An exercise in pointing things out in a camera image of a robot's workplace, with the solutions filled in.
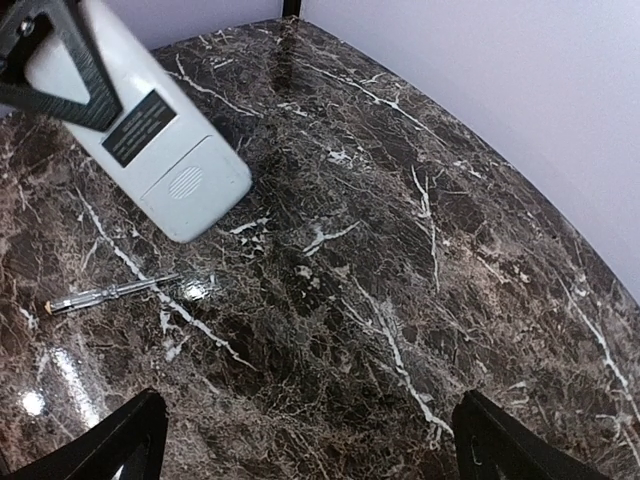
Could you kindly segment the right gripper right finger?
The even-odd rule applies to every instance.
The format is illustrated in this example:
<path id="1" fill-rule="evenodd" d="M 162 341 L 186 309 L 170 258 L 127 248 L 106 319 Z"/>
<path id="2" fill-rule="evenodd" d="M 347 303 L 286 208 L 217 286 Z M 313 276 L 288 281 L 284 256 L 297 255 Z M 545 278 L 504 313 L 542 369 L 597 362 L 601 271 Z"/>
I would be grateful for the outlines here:
<path id="1" fill-rule="evenodd" d="M 477 390 L 452 414 L 462 479 L 598 479 L 600 473 L 552 447 Z"/>

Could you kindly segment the clear handle screwdriver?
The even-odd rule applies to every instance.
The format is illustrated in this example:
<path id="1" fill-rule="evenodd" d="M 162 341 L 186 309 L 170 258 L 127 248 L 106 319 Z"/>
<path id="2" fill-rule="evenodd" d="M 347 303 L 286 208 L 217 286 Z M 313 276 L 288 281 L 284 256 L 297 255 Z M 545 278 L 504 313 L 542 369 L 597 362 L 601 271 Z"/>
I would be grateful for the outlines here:
<path id="1" fill-rule="evenodd" d="M 108 300 L 118 299 L 122 296 L 154 287 L 157 284 L 173 281 L 179 277 L 179 274 L 170 274 L 155 279 L 138 280 L 125 284 L 76 292 L 67 297 L 48 300 L 44 305 L 44 309 L 52 316 L 66 314 L 90 308 Z"/>

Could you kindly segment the white remote control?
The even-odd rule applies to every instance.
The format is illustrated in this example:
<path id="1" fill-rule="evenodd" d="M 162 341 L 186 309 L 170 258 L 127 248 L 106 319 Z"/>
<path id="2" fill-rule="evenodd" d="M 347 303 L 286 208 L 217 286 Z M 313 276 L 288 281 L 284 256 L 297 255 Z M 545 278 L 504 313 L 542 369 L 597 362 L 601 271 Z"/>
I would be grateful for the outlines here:
<path id="1" fill-rule="evenodd" d="M 250 170 L 105 3 L 81 2 L 123 111 L 105 132 L 60 121 L 169 239 L 190 242 L 246 195 Z"/>

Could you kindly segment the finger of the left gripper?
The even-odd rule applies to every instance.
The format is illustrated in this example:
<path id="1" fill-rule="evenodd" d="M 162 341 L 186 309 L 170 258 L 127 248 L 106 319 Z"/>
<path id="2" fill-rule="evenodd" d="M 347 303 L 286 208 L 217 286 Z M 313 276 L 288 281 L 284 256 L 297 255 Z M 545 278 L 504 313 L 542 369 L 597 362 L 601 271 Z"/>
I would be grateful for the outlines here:
<path id="1" fill-rule="evenodd" d="M 81 1 L 1 3 L 1 103 L 105 132 L 122 113 Z"/>

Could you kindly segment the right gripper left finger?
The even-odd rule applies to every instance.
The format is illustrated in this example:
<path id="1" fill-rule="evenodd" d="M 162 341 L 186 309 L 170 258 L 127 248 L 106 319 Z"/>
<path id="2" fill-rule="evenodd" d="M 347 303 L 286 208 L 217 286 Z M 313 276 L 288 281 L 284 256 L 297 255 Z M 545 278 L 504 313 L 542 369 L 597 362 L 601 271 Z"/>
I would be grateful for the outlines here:
<path id="1" fill-rule="evenodd" d="M 167 438 L 167 407 L 141 391 L 85 434 L 3 479 L 158 479 Z"/>

